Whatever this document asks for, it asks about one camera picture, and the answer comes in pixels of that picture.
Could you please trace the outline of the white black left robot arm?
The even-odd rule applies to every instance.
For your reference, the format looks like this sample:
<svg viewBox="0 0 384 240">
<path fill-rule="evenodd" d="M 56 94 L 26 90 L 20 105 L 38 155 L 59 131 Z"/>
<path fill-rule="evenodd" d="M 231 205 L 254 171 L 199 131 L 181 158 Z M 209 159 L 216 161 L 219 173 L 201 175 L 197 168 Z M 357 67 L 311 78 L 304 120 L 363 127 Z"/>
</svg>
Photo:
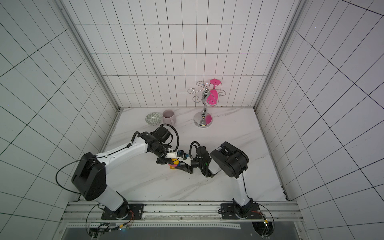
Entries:
<svg viewBox="0 0 384 240">
<path fill-rule="evenodd" d="M 174 153 L 177 149 L 173 150 L 171 145 L 166 144 L 167 139 L 172 137 L 166 126 L 171 127 L 169 124 L 161 124 L 151 133 L 136 131 L 125 145 L 96 155 L 83 155 L 72 177 L 73 185 L 86 201 L 96 201 L 111 211 L 116 219 L 125 219 L 130 212 L 128 201 L 108 186 L 107 174 L 145 153 L 156 155 L 157 164 L 172 165 L 177 158 L 168 158 L 167 154 Z"/>
</svg>

